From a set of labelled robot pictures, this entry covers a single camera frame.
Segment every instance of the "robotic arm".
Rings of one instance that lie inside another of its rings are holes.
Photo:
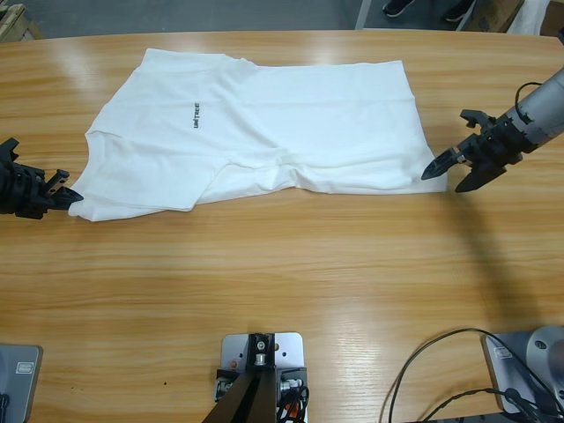
[[[539,87],[519,101],[519,94],[527,85]],[[522,85],[517,90],[515,106],[497,119],[478,110],[463,110],[460,115],[468,121],[468,127],[478,124],[480,133],[439,155],[421,179],[435,178],[455,164],[464,163],[471,171],[456,192],[466,192],[504,174],[507,164],[515,165],[523,159],[522,152],[533,152],[564,132],[564,68],[544,84]]]

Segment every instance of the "white t-shirt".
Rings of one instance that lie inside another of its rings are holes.
[[[86,132],[69,213],[122,219],[288,187],[442,191],[401,62],[257,66],[148,49]]]

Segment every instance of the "wire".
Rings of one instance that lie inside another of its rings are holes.
[[[564,408],[562,407],[562,405],[560,404],[560,402],[556,399],[556,397],[554,396],[554,394],[548,389],[548,387],[546,386],[546,384],[540,380],[540,378],[535,374],[535,372],[533,372],[529,366],[527,366],[525,364],[525,362],[523,360],[521,360],[521,358],[515,354],[515,352],[508,347],[508,345],[503,342],[501,339],[499,339],[498,337],[496,337],[493,333],[488,332],[487,330],[483,330],[483,329],[478,329],[478,328],[464,328],[464,329],[458,329],[458,330],[453,330],[451,332],[445,333],[444,335],[440,335],[439,337],[432,339],[431,341],[427,342],[426,344],[424,344],[423,346],[420,346],[417,350],[415,350],[415,352],[407,359],[407,361],[405,362],[404,366],[402,367],[402,369],[399,371],[399,375],[397,376],[396,379],[396,384],[394,387],[394,393],[391,397],[391,401],[390,401],[390,411],[388,413],[388,422],[392,423],[392,417],[393,417],[393,413],[394,413],[394,406],[396,404],[396,400],[397,400],[397,393],[399,392],[399,387],[401,385],[402,380],[404,379],[404,375],[405,372],[407,371],[407,368],[409,367],[410,364],[413,363],[413,361],[421,354],[423,353],[429,346],[436,344],[437,342],[443,340],[444,338],[448,338],[448,337],[452,337],[453,335],[456,335],[458,333],[463,333],[463,332],[478,332],[484,335],[487,335],[490,338],[495,339],[501,346],[505,347],[512,355],[513,357],[517,360],[517,362],[525,369],[527,370],[527,372],[531,375],[531,377],[543,388],[543,390],[545,390],[548,395],[550,396],[550,398],[554,401],[554,403],[556,404],[556,408],[558,409],[558,411],[560,412],[560,414],[562,414],[564,416]]]
[[[540,84],[539,82],[528,82],[526,84],[521,85],[517,89],[517,92],[515,93],[515,111],[517,112],[517,116],[519,116],[519,119],[521,119],[523,121],[523,123],[526,124],[526,125],[531,123],[532,120],[526,114],[524,115],[523,112],[521,111],[521,109],[519,108],[519,96],[521,95],[521,90],[523,90],[526,86],[529,86],[529,85],[539,85],[539,86],[541,86],[542,84]]]
[[[463,392],[461,394],[456,394],[456,395],[450,397],[449,399],[447,399],[446,401],[442,402],[440,405],[435,407],[435,409],[432,410],[422,420],[422,422],[428,422],[437,412],[439,412],[441,409],[443,409],[444,407],[449,405],[452,401],[455,401],[455,400],[462,398],[462,397],[467,397],[469,395],[475,395],[475,394],[478,394],[480,392],[485,392],[485,393],[488,393],[488,394],[501,395],[501,396],[505,397],[511,404],[515,405],[517,407],[517,409],[527,418],[527,420],[534,420],[534,421],[541,420],[542,421],[543,419],[538,414],[537,410],[535,410],[535,409],[533,409],[532,407],[529,406],[529,405],[535,405],[535,404],[532,403],[531,401],[525,399],[525,398],[522,398],[516,390],[513,390],[513,391],[515,393],[509,394],[507,391],[495,390],[493,388],[484,388],[484,389],[481,389],[481,390],[467,390],[466,392]]]
[[[307,386],[288,390],[280,400],[276,421],[278,423],[286,423],[288,421],[304,423],[306,421],[308,402],[309,388]],[[282,417],[284,410],[286,410],[286,415]]]

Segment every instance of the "wood grain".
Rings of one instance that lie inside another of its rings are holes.
[[[20,161],[77,178],[84,132],[146,48],[263,65],[402,59],[427,139],[469,134],[562,64],[556,39],[399,31],[167,33],[0,46],[0,138]],[[564,323],[564,144],[468,195],[357,197],[287,189],[193,212],[91,223],[0,216],[0,337],[45,351],[33,421],[200,421],[226,334],[299,331],[313,422],[376,422],[423,341],[476,326]],[[464,170],[451,172],[449,186]],[[491,385],[479,338],[433,347],[408,372],[396,421]],[[495,412],[470,397],[441,416]]]

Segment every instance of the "black cable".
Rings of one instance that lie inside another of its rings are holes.
[[[394,393],[391,397],[391,401],[390,401],[390,411],[388,413],[388,422],[392,423],[392,416],[393,416],[393,412],[394,412],[394,405],[396,404],[396,400],[397,400],[397,393],[399,392],[399,386],[401,385],[402,380],[404,379],[404,375],[405,372],[407,370],[407,368],[409,367],[410,364],[412,364],[412,362],[421,354],[423,353],[429,346],[436,344],[437,342],[443,340],[444,338],[448,338],[448,337],[452,337],[453,335],[456,335],[458,333],[463,333],[463,332],[478,332],[484,335],[487,335],[490,338],[495,339],[499,344],[501,344],[501,346],[505,347],[505,349],[507,349],[512,355],[513,357],[517,360],[517,362],[523,366],[523,368],[525,370],[527,370],[527,372],[529,372],[529,374],[531,375],[531,377],[538,382],[538,384],[548,393],[548,395],[550,396],[550,398],[554,401],[554,403],[556,404],[556,408],[558,409],[558,411],[562,414],[562,416],[564,416],[564,408],[562,407],[562,405],[560,405],[560,402],[556,399],[556,397],[554,396],[554,394],[548,389],[548,387],[546,386],[546,384],[540,380],[540,378],[535,374],[535,372],[533,372],[529,366],[527,366],[525,364],[525,362],[523,360],[521,360],[519,358],[519,356],[517,354],[515,354],[515,352],[508,347],[508,345],[503,342],[501,339],[499,339],[498,337],[496,337],[493,333],[488,332],[487,330],[482,330],[482,329],[477,329],[477,328],[464,328],[464,329],[458,329],[458,330],[453,330],[451,332],[445,333],[444,335],[440,335],[439,337],[432,339],[431,341],[427,342],[426,344],[424,344],[423,346],[419,347],[417,350],[415,350],[415,352],[407,359],[407,361],[405,362],[404,366],[402,367],[402,369],[399,371],[399,375],[397,376],[396,379],[396,386],[394,387]]]
[[[524,115],[523,112],[521,111],[521,109],[519,108],[519,96],[521,95],[521,90],[523,90],[526,86],[529,85],[542,85],[539,82],[528,82],[526,84],[521,85],[518,89],[517,92],[515,93],[515,111],[517,112],[517,116],[519,116],[519,119],[521,119],[523,121],[524,124],[528,125],[529,123],[532,122],[532,120],[530,119],[529,116]]]
[[[0,423],[6,421],[6,410],[10,403],[10,397],[7,394],[0,394]]]
[[[444,407],[449,405],[452,401],[455,401],[455,400],[462,398],[462,397],[467,397],[469,395],[475,395],[475,394],[478,394],[480,392],[485,392],[485,393],[488,393],[488,394],[501,395],[502,397],[505,397],[511,404],[515,405],[517,407],[517,409],[524,416],[526,416],[528,421],[531,421],[531,420],[533,420],[533,421],[543,421],[542,417],[538,414],[538,412],[531,407],[531,405],[534,405],[534,403],[532,403],[531,401],[529,401],[525,398],[522,398],[517,391],[515,391],[514,394],[509,394],[507,391],[495,390],[493,388],[484,388],[484,389],[481,389],[481,390],[467,390],[466,392],[463,392],[461,394],[453,395],[452,397],[450,397],[449,399],[447,399],[446,401],[442,402],[440,405],[435,407],[434,410],[432,410],[422,420],[422,422],[428,422],[437,412],[439,412],[441,409],[443,409]]]

